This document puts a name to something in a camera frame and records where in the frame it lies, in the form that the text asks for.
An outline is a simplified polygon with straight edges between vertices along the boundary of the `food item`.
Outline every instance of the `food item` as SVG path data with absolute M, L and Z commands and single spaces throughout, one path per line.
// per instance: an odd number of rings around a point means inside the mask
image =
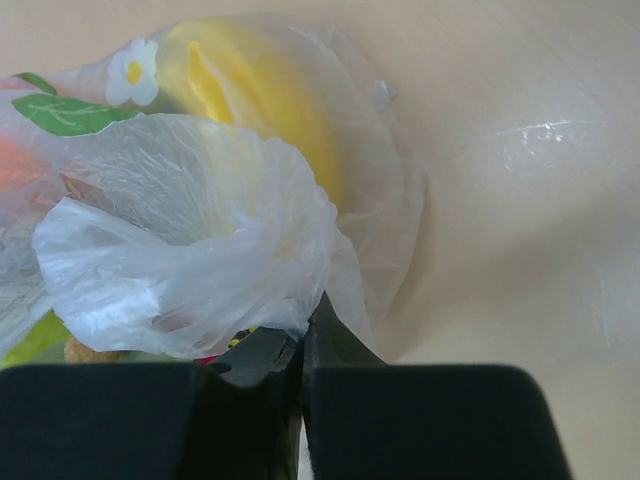
M 282 138 L 302 152 L 317 184 L 341 209 L 344 153 L 329 114 L 272 39 L 230 19 L 186 21 L 169 31 L 156 61 L 161 109 L 169 102 L 186 113 L 248 127 L 263 138 Z
M 13 347 L 4 357 L 2 367 L 29 363 L 40 352 L 67 340 L 70 336 L 71 334 L 62 323 L 62 320 L 55 313 L 49 312 L 27 334 L 23 341 Z
M 95 352 L 75 337 L 67 340 L 64 346 L 64 359 L 67 363 L 110 363 L 118 361 L 123 355 L 124 352 Z

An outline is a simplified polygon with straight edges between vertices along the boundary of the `table surface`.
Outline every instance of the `table surface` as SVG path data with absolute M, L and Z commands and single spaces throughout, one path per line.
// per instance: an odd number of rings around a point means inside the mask
M 246 11 L 338 25 L 400 92 L 429 192 L 384 355 L 520 365 L 577 479 L 637 479 L 640 3 L 0 0 L 0 76 Z

